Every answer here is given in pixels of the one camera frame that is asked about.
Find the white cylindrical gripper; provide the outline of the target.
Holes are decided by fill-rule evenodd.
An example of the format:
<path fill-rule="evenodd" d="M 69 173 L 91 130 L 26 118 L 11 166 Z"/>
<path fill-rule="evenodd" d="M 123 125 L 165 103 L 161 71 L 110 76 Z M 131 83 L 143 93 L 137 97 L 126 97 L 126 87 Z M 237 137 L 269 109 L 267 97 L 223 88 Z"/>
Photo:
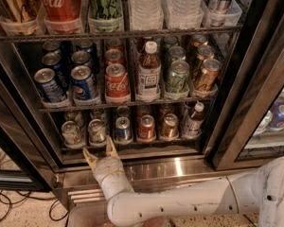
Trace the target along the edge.
<path fill-rule="evenodd" d="M 108 157 L 98 160 L 87 148 L 82 149 L 84 158 L 93 170 L 94 177 L 102 189 L 106 201 L 122 192 L 133 192 L 133 187 L 126 177 L 122 162 L 115 149 L 114 141 L 107 137 L 106 155 Z"/>

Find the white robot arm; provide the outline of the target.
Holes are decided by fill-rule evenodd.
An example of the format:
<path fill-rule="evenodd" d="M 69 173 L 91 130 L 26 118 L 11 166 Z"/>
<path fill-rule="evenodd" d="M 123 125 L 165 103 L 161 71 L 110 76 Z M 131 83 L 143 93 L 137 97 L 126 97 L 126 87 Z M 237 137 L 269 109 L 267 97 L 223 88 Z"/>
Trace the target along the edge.
<path fill-rule="evenodd" d="M 107 215 L 117 227 L 151 218 L 258 212 L 258 227 L 284 227 L 284 157 L 255 170 L 158 193 L 138 193 L 125 175 L 111 138 L 106 156 L 83 151 L 107 201 Z"/>

